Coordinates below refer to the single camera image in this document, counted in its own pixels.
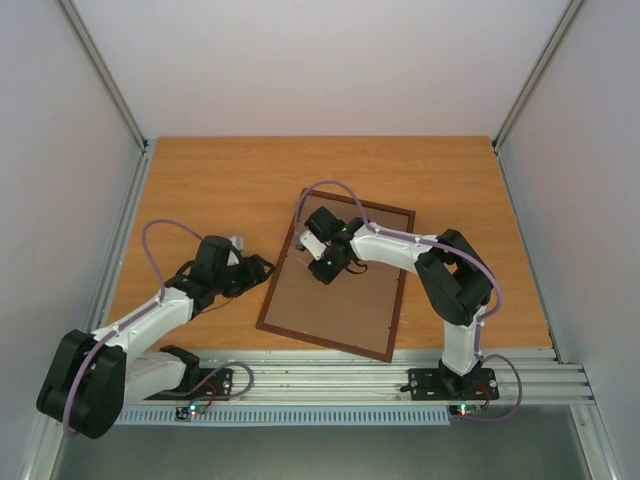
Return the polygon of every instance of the white backdrop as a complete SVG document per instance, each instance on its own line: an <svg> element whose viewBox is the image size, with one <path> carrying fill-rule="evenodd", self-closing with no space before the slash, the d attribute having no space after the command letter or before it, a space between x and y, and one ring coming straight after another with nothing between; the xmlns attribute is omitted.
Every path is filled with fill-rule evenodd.
<svg viewBox="0 0 640 480"><path fill-rule="evenodd" d="M137 148L56 2L0 5L0 478L58 342L88 324Z"/></svg>
<svg viewBox="0 0 640 480"><path fill-rule="evenodd" d="M145 135L490 135L566 0L76 0Z"/></svg>
<svg viewBox="0 0 640 480"><path fill-rule="evenodd" d="M637 0L587 2L504 148L549 316L628 479L640 471L639 19Z"/></svg>

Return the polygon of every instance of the metal grate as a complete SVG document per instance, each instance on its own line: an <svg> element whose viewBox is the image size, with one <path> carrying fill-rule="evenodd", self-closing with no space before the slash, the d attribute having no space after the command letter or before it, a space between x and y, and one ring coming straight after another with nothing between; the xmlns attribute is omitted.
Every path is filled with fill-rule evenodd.
<svg viewBox="0 0 640 480"><path fill-rule="evenodd" d="M173 406L132 406L116 425L264 427L288 425L448 425L446 407L214 405L204 415L178 420Z"/></svg>

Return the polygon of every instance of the gray floor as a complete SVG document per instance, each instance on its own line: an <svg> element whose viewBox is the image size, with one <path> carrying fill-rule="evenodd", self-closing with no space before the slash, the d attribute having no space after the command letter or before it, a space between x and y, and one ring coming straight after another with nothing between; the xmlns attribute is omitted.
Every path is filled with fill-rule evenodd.
<svg viewBox="0 0 640 480"><path fill-rule="evenodd" d="M114 427L67 442L64 480L589 478L568 407L450 427Z"/></svg>

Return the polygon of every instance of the white wall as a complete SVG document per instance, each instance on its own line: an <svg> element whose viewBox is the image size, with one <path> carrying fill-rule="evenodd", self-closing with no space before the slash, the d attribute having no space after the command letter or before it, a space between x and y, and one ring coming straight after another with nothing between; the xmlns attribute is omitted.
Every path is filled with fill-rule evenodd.
<svg viewBox="0 0 640 480"><path fill-rule="evenodd" d="M640 471L638 45L637 0L587 2L504 149L549 314L629 479Z"/></svg>
<svg viewBox="0 0 640 480"><path fill-rule="evenodd" d="M0 478L16 479L55 348L86 328L137 153L56 2L2 2L0 65Z"/></svg>
<svg viewBox="0 0 640 480"><path fill-rule="evenodd" d="M494 136L566 0L76 0L143 132Z"/></svg>

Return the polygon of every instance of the square board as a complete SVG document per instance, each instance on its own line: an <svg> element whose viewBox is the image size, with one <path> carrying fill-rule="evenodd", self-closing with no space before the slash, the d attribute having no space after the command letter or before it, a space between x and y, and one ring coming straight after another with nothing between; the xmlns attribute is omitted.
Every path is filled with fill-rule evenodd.
<svg viewBox="0 0 640 480"><path fill-rule="evenodd" d="M362 201L371 221L413 231L415 212ZM313 191L300 213L302 224L324 206L348 223L360 212L350 197ZM327 348L390 362L393 357L406 272L372 262L363 275L341 272L330 284L316 280L309 252L293 240L293 222L284 241L256 328Z"/></svg>

